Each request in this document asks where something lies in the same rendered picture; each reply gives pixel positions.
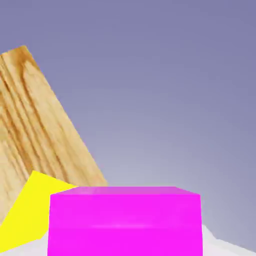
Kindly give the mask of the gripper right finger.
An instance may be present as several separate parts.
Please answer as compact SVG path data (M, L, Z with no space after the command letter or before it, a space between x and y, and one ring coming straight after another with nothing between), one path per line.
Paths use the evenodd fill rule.
M256 256L256 252L215 238L205 225L202 225L202 239L203 256Z

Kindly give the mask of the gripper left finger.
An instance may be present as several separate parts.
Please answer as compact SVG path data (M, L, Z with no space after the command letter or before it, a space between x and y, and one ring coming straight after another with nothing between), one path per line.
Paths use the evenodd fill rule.
M40 239L1 252L0 256L48 256L48 232Z

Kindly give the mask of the small magenta cube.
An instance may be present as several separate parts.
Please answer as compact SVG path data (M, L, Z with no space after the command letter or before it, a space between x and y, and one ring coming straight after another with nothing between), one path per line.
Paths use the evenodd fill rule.
M47 256L203 256L201 197L173 186L54 193Z

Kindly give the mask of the large yellow box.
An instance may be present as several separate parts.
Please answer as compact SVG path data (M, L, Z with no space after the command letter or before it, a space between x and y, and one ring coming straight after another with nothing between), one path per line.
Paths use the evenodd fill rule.
M32 171L0 226L0 253L41 239L49 229L50 196L75 187Z

